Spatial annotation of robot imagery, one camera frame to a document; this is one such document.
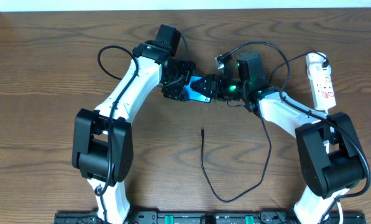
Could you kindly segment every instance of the wooden table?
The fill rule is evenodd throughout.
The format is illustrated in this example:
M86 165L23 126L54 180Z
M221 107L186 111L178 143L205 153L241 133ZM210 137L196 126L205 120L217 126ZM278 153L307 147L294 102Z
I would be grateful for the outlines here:
M74 118L94 109L117 85L97 64L98 50L119 44L130 50L154 39L160 24L185 35L190 60L217 73L214 57L248 41L271 42L288 58L309 50L328 55L337 106L353 120L371 168L371 9L231 11L24 12L0 17L0 223L51 223L58 211L88 211L96 200L71 165ZM266 73L282 63L264 46ZM119 76L130 58L117 50L103 64ZM287 92L313 106L305 60L291 63ZM273 83L282 85L285 70ZM232 198L261 176L268 143L261 122L223 102L177 102L156 88L133 124L134 161L126 179L131 204L161 210L287 209L301 197L296 141L268 123L272 157L263 184L230 204L219 202L202 174L201 135L214 188ZM353 191L363 187L364 182ZM343 200L344 210L366 213L371 187Z

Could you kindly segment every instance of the wood grain surface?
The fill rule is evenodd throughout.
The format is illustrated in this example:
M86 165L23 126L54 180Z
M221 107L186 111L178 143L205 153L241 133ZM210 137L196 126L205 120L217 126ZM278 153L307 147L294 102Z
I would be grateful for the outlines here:
M0 19L0 223L51 223L59 211L88 211L96 201L72 168L74 118L94 109L117 81L98 67L98 50L128 49L153 39L160 24L185 35L203 73L217 73L214 57L248 41L271 42L288 58L309 50L328 55L337 106L353 120L371 168L371 9L231 11L116 11L4 13ZM282 63L264 46L267 74ZM117 50L103 64L119 76L129 57ZM303 59L291 63L287 92L312 106ZM282 85L279 70L274 84ZM161 210L288 209L301 197L296 141L267 123L273 151L263 184L230 204L219 202L203 177L199 157L204 127L205 166L217 193L232 198L259 181L268 143L261 122L225 103L177 102L156 88L133 123L134 161L126 179L131 204ZM352 190L363 187L364 182ZM371 223L371 187L342 201Z

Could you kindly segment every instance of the white power strip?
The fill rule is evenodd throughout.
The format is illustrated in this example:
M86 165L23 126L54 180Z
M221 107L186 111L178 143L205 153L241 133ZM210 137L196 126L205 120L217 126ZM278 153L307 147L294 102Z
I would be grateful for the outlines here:
M315 109L327 111L336 105L330 76L332 68L330 65L324 68L322 65L326 60L316 53L308 54L306 56L306 61L307 75L309 84L311 85Z

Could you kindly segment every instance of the white wall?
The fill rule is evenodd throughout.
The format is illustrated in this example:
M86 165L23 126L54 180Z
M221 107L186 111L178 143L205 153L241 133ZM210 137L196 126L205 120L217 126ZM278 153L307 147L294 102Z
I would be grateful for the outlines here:
M371 0L0 0L0 12L371 7Z

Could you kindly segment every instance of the white cable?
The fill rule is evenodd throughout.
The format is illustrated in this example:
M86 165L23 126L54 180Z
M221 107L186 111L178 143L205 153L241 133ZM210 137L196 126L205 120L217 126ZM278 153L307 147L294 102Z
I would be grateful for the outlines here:
M342 208L341 208L340 201L337 202L337 208L339 209L339 215L340 215L339 224L342 224L344 217L342 216Z

